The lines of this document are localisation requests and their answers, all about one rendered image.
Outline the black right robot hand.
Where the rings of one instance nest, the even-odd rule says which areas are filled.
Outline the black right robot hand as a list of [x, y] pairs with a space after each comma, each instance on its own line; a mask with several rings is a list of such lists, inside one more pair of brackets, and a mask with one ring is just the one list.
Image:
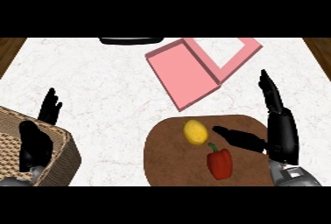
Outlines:
[[268, 151], [269, 158], [288, 165], [299, 165], [299, 135], [291, 110], [284, 106], [277, 85], [268, 72], [262, 70], [259, 87], [263, 90], [268, 108], [268, 140], [253, 133], [214, 126], [212, 130], [229, 145], [250, 151]]

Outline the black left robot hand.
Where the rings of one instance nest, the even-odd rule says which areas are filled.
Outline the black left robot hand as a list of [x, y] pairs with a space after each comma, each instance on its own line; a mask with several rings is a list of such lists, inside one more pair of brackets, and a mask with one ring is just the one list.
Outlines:
[[[56, 90], [50, 88], [43, 100], [37, 120], [55, 125], [61, 108], [62, 102], [58, 100]], [[47, 166], [53, 152], [53, 141], [33, 121], [19, 123], [19, 134], [19, 171], [28, 172], [36, 166]]]

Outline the red bell pepper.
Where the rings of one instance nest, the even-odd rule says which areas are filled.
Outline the red bell pepper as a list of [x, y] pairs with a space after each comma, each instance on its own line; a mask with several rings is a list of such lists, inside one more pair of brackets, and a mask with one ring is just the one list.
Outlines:
[[213, 143], [209, 143], [212, 153], [207, 155], [207, 167], [216, 180], [228, 179], [234, 174], [234, 160], [226, 149], [217, 150]]

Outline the brown wooden cutting board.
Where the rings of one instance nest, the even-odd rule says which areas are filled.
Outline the brown wooden cutting board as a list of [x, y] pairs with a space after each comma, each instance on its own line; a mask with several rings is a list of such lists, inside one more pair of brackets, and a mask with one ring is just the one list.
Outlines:
[[[183, 123], [200, 121], [209, 130], [209, 141], [192, 145], [182, 133]], [[207, 115], [173, 117], [163, 120], [151, 129], [145, 150], [144, 168], [152, 186], [274, 186], [269, 174], [269, 157], [263, 153], [241, 149], [228, 144], [213, 132], [213, 126], [253, 133], [266, 139], [265, 125], [248, 115]], [[226, 149], [232, 155], [232, 176], [216, 180], [209, 167], [207, 155]]]

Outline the pink open box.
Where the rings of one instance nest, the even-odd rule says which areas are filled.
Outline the pink open box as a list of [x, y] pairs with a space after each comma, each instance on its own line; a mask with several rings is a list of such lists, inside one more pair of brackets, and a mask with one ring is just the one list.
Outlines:
[[145, 54], [151, 69], [183, 111], [213, 93], [263, 48], [254, 38], [238, 38], [243, 48], [223, 66], [217, 66], [194, 38], [180, 38]]

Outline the woven wicker basket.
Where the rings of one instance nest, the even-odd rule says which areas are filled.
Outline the woven wicker basket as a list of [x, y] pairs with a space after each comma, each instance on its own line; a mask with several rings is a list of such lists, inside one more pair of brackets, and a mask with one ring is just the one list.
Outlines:
[[0, 186], [68, 186], [80, 164], [71, 134], [0, 106]]

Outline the yellow lemon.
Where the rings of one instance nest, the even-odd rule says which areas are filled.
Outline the yellow lemon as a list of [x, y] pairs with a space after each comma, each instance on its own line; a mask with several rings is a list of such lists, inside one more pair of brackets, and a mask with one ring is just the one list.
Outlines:
[[203, 123], [197, 120], [189, 120], [183, 124], [183, 135], [186, 140], [194, 145], [203, 145], [209, 139], [209, 131]]

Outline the black rounded appliance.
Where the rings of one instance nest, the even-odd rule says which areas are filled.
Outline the black rounded appliance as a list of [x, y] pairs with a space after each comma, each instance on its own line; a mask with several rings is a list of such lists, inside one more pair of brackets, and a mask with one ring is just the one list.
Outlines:
[[163, 41], [163, 38], [101, 38], [101, 43], [105, 45], [147, 45], [157, 44]]

